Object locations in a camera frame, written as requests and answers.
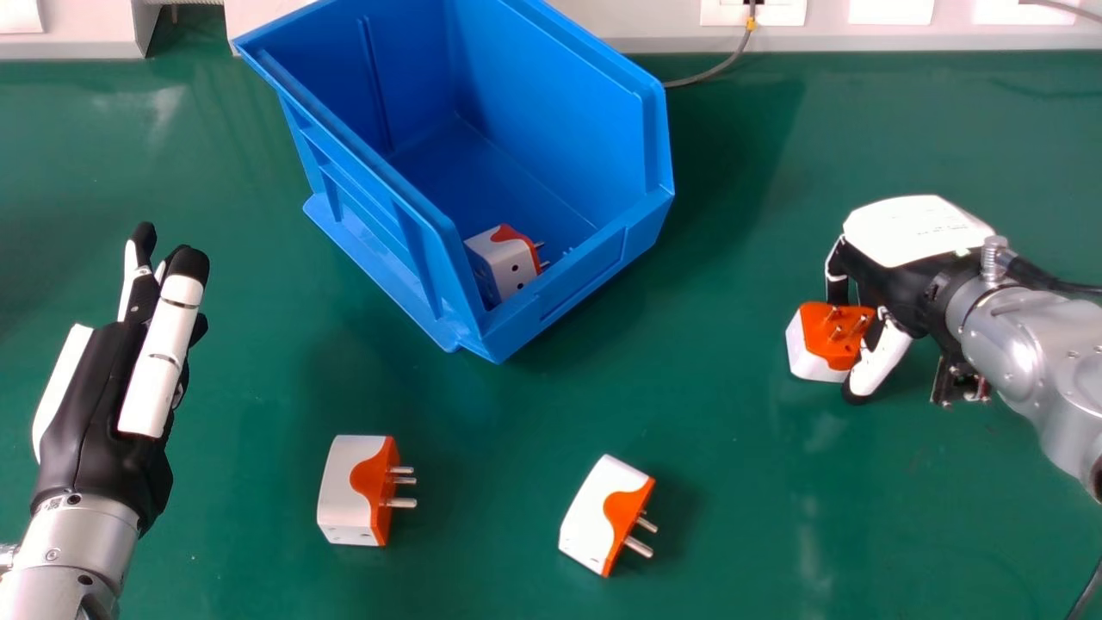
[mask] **wall outlet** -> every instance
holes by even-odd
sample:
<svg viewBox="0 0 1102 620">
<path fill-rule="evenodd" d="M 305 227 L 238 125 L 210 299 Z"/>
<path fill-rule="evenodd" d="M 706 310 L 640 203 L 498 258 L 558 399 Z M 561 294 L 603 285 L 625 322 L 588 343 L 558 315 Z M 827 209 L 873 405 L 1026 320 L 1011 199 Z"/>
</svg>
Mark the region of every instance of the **wall outlet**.
<svg viewBox="0 0 1102 620">
<path fill-rule="evenodd" d="M 700 25 L 744 25 L 750 14 L 749 0 L 701 0 Z M 761 25 L 803 25 L 808 0 L 759 1 L 755 19 Z"/>
<path fill-rule="evenodd" d="M 933 0 L 850 0 L 850 23 L 930 25 Z"/>
<path fill-rule="evenodd" d="M 1078 7 L 1079 0 L 1061 0 Z M 1076 15 L 1059 9 L 1018 4 L 1018 0 L 975 0 L 972 23 L 983 25 L 1071 25 Z"/>
</svg>

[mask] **robotic hand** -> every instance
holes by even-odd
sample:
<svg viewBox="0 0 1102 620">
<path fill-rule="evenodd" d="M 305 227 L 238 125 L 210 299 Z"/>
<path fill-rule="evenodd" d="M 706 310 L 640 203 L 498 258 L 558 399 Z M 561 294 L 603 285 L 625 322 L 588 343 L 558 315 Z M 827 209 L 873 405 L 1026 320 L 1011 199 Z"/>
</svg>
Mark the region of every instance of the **robotic hand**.
<svg viewBox="0 0 1102 620">
<path fill-rule="evenodd" d="M 849 402 L 864 403 L 929 335 L 941 349 L 933 403 L 986 402 L 994 391 L 1102 501 L 1102 307 L 1060 294 L 1102 289 L 1042 271 L 932 195 L 854 210 L 825 279 L 827 303 L 801 306 L 786 335 L 797 377 L 840 382 Z M 849 305 L 851 280 L 868 307 Z"/>
<path fill-rule="evenodd" d="M 152 269 L 152 224 L 127 241 L 117 323 L 74 326 L 34 416 L 39 480 L 21 546 L 0 546 L 0 620 L 118 616 L 138 539 L 164 512 L 164 448 L 187 390 L 207 255 L 180 246 Z"/>
</svg>

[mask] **green table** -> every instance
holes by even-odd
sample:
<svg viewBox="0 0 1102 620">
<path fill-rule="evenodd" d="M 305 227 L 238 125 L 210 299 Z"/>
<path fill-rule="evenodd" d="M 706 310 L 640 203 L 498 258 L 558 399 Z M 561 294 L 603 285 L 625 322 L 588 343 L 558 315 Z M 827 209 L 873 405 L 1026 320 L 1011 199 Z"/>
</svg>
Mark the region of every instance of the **green table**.
<svg viewBox="0 0 1102 620">
<path fill-rule="evenodd" d="M 69 325 L 112 320 L 121 242 L 209 252 L 176 487 L 125 618 L 1061 618 L 1102 509 L 1002 405 L 927 403 L 920 344 L 864 409 L 787 370 L 845 214 L 932 192 L 1102 280 L 1102 55 L 763 55 L 669 97 L 657 247 L 509 363 L 445 355 L 301 213 L 274 94 L 205 18 L 140 63 L 0 65 L 0 539 Z M 714 57 L 640 62 L 666 77 Z M 337 434 L 395 435 L 420 507 L 386 550 L 314 523 Z M 657 478 L 603 580 L 557 551 L 605 453 Z"/>
</svg>

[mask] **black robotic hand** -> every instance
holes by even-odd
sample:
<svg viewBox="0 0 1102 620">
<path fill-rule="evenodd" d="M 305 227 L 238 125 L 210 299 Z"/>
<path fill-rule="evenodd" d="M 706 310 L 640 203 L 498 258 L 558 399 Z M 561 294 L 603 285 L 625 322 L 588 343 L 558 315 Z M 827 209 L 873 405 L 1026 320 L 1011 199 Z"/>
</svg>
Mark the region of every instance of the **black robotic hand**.
<svg viewBox="0 0 1102 620">
<path fill-rule="evenodd" d="M 154 271 L 155 244 L 153 225 L 140 224 L 126 243 L 118 320 L 69 334 L 35 415 L 32 511 L 65 494 L 99 496 L 133 510 L 141 534 L 164 512 L 173 482 L 164 450 L 187 391 L 187 352 L 207 331 L 198 305 L 210 265 L 182 244 Z"/>
</svg>

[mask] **blue plastic bin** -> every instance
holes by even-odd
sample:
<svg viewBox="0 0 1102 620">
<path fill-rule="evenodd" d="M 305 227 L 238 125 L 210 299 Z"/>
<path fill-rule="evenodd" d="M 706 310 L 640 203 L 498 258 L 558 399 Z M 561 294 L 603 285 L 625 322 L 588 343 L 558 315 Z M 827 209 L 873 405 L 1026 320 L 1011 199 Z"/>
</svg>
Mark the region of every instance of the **blue plastic bin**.
<svg viewBox="0 0 1102 620">
<path fill-rule="evenodd" d="M 327 0 L 236 41 L 279 93 L 306 214 L 446 351 L 500 363 L 653 244 L 666 95 L 541 0 Z M 487 309 L 463 239 L 551 267 Z"/>
</svg>

